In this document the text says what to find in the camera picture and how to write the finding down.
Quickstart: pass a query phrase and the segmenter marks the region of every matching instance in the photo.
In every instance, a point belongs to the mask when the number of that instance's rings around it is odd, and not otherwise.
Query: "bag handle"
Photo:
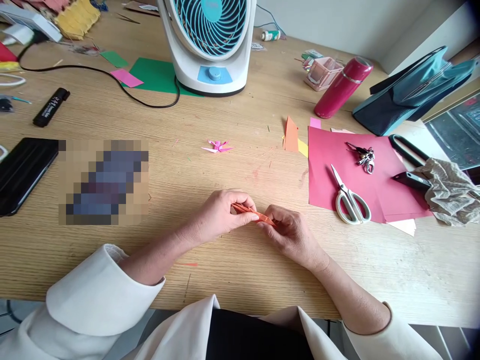
[[[420,60],[415,61],[409,67],[406,67],[402,71],[397,72],[395,75],[390,76],[390,77],[386,78],[385,80],[380,81],[378,84],[373,85],[370,88],[370,95],[379,93],[382,90],[384,90],[384,89],[388,88],[389,86],[393,85],[395,82],[397,82],[398,80],[400,80],[404,76],[408,75],[411,71],[413,71],[413,69],[416,68],[420,63],[426,61],[427,59],[431,58],[433,55],[442,51],[445,48],[446,48],[446,46],[444,45],[444,46],[439,47],[438,49],[433,50],[432,52],[430,52],[427,55],[425,55],[424,57],[422,57]]]

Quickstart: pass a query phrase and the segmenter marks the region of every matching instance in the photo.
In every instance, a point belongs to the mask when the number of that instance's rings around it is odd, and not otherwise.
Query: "black phone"
[[[58,153],[58,140],[24,137],[0,162],[0,217],[19,211]]]

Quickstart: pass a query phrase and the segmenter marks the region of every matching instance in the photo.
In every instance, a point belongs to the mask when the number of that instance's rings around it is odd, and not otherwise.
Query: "pink thermos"
[[[355,56],[335,77],[313,111],[322,119],[330,119],[372,72],[374,66],[367,59]]]

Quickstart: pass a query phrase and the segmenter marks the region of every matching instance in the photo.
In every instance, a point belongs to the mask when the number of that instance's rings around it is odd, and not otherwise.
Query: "teal bag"
[[[405,70],[370,88],[370,96],[353,109],[353,117],[377,136],[403,121],[417,121],[436,103],[463,85],[477,61],[453,66],[443,56],[446,46],[430,52]]]

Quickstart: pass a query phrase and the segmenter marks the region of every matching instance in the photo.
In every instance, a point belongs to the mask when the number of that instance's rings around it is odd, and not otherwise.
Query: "wooden table surface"
[[[119,3],[109,6],[88,34],[95,44],[117,51],[131,65],[139,57],[170,60],[159,17],[122,10]],[[117,19],[116,11],[141,24]],[[253,41],[259,42],[258,32]],[[411,324],[477,326],[480,226],[452,228],[428,217],[416,221],[411,237],[388,224],[346,225],[335,212],[309,205],[308,160],[282,150],[287,115],[307,142],[310,116],[321,96],[303,82],[305,73],[294,58],[311,48],[345,62],[352,55],[293,38],[264,45],[267,51],[251,53],[243,92],[225,98],[182,95],[168,109],[141,106],[107,76],[83,69],[25,73],[26,84],[3,90],[33,102],[16,101],[15,113],[1,116],[0,144],[7,149],[24,137],[148,140],[151,200],[149,216],[139,225],[60,226],[54,163],[19,213],[0,219],[0,298],[44,300],[52,284],[101,244],[131,253],[184,221],[213,190],[242,188],[260,211],[278,204],[302,212],[324,249]],[[13,49],[18,53],[21,48]],[[62,65],[114,70],[101,56],[75,54],[53,43],[32,47],[23,64],[44,68],[61,59]],[[338,114],[322,121],[322,128],[368,133],[351,111],[385,77],[377,66]],[[71,96],[47,127],[33,126],[33,117],[58,87]],[[175,97],[129,91],[157,105]],[[398,132],[443,156],[421,122],[403,124]],[[205,139],[230,139],[234,150],[211,154],[201,149]],[[215,293],[223,308],[246,314],[299,305],[312,317],[339,317],[322,285],[277,253],[254,225],[192,250],[179,263],[198,266],[174,265],[154,308],[178,310]]]

